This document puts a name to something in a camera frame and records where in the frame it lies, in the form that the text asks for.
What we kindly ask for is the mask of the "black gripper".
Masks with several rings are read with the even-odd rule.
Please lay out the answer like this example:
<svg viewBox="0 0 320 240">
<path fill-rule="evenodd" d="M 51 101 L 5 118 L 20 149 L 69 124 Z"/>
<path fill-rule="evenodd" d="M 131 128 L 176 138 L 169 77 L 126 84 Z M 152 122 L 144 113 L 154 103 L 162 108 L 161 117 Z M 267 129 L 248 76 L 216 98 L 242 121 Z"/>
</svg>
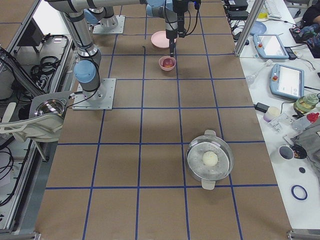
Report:
<svg viewBox="0 0 320 240">
<path fill-rule="evenodd" d="M 184 38 L 186 36 L 185 14 L 183 12 L 178 12 L 176 22 L 166 22 L 165 31 L 166 38 L 169 39 L 169 55 L 173 58 L 175 53 L 175 39 Z"/>
<path fill-rule="evenodd" d="M 177 14 L 184 14 L 189 9 L 189 2 L 194 3 L 194 8 L 196 10 L 200 9 L 200 0 L 173 0 L 173 11 Z"/>
</svg>

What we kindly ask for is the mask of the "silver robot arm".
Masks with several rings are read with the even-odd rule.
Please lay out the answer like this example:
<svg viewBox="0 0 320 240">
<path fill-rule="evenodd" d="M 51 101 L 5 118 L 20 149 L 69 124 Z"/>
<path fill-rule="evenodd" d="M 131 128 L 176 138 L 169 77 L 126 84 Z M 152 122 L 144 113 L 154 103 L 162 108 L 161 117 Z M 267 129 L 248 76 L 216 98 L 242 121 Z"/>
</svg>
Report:
<svg viewBox="0 0 320 240">
<path fill-rule="evenodd" d="M 166 67 L 173 64 L 176 38 L 184 38 L 192 33 L 185 29 L 185 13 L 189 10 L 187 0 L 50 0 L 48 4 L 61 13 L 75 42 L 80 62 L 74 67 L 74 75 L 86 99 L 100 99 L 106 93 L 99 76 L 101 52 L 94 44 L 88 25 L 112 19 L 114 6 L 145 5 L 148 16 L 165 20 L 165 37 L 169 47 Z"/>
<path fill-rule="evenodd" d="M 165 37 L 168 39 L 169 54 L 174 56 L 175 39 L 184 38 L 187 35 L 185 29 L 185 12 L 188 11 L 187 0 L 147 0 L 146 13 L 150 17 L 159 17 L 165 20 Z M 96 26 L 105 32 L 111 32 L 119 25 L 112 6 L 95 7 L 84 10 L 84 16 L 88 24 Z"/>
</svg>

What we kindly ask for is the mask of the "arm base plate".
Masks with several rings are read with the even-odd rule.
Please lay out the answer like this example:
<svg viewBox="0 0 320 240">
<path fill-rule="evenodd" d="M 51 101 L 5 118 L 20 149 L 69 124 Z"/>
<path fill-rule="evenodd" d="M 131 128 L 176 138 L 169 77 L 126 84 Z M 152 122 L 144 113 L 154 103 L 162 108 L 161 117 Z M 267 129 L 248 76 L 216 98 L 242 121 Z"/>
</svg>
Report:
<svg viewBox="0 0 320 240">
<path fill-rule="evenodd" d="M 115 89 L 115 78 L 102 78 L 99 89 L 91 98 L 88 92 L 76 94 L 71 107 L 74 111 L 110 111 L 113 108 Z"/>
<path fill-rule="evenodd" d="M 123 34 L 126 17 L 124 15 L 113 15 L 103 18 L 93 27 L 95 35 L 116 35 Z"/>
</svg>

